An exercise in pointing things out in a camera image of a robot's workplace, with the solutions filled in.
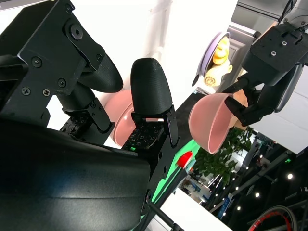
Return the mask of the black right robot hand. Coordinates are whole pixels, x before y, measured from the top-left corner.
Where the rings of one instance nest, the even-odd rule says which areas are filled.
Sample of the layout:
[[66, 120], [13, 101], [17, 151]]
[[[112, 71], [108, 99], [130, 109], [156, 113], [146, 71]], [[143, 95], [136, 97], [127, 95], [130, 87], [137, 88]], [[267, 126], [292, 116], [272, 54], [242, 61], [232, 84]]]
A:
[[135, 129], [105, 146], [115, 124], [94, 91], [116, 93], [116, 66], [68, 0], [23, 8], [0, 36], [0, 228], [130, 231], [153, 202], [179, 142], [167, 78], [154, 58], [131, 69]]

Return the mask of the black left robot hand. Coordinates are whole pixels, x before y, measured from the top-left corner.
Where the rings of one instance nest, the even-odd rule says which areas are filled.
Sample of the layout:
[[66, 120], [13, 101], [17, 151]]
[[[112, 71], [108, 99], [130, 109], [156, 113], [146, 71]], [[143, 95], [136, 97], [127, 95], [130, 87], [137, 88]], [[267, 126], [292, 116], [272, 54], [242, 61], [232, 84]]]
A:
[[234, 95], [243, 90], [248, 106], [244, 106], [232, 96], [227, 97], [225, 105], [244, 127], [259, 122], [264, 116], [273, 112], [273, 108], [263, 106], [258, 102], [262, 92], [262, 90], [256, 89], [256, 85], [259, 83], [259, 81], [250, 80], [248, 74], [244, 74], [223, 91]]

